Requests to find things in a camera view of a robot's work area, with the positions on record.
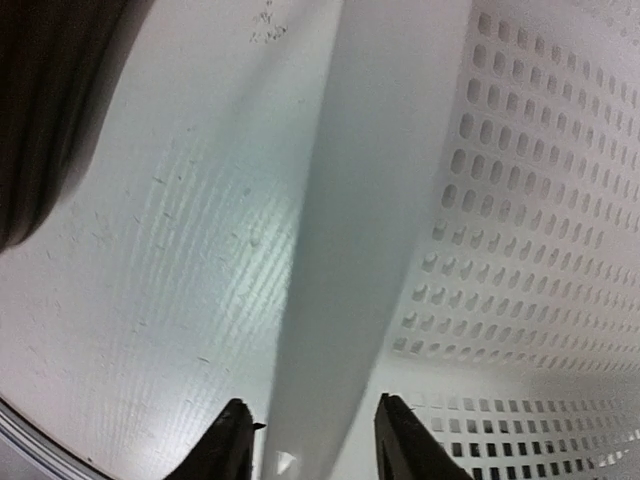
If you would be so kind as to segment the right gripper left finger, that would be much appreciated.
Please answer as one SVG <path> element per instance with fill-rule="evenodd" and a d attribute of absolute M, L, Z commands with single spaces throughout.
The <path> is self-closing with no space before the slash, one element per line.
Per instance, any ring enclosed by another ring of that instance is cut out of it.
<path fill-rule="evenodd" d="M 231 399 L 167 480 L 251 479 L 255 432 L 264 427 L 241 399 Z"/>

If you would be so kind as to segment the white perforated plastic basket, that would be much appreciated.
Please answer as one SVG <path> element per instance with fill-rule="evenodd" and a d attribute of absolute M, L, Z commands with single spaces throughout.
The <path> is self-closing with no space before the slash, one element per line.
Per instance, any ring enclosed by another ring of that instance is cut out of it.
<path fill-rule="evenodd" d="M 470 479 L 639 475 L 639 5 L 342 4 L 264 479 L 379 479 L 399 395 Z"/>

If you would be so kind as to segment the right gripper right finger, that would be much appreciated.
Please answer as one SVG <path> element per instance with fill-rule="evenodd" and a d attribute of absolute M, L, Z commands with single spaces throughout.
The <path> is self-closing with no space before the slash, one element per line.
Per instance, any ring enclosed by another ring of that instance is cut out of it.
<path fill-rule="evenodd" d="M 381 395 L 374 430 L 379 479 L 465 478 L 465 470 L 451 459 L 399 395 Z"/>

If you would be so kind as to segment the black pouch with pink end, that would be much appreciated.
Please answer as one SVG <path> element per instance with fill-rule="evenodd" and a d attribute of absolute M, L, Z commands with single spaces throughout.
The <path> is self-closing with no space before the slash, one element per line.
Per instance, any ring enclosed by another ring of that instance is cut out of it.
<path fill-rule="evenodd" d="M 56 203 L 95 76 L 125 1 L 1 4 L 1 247 Z"/>

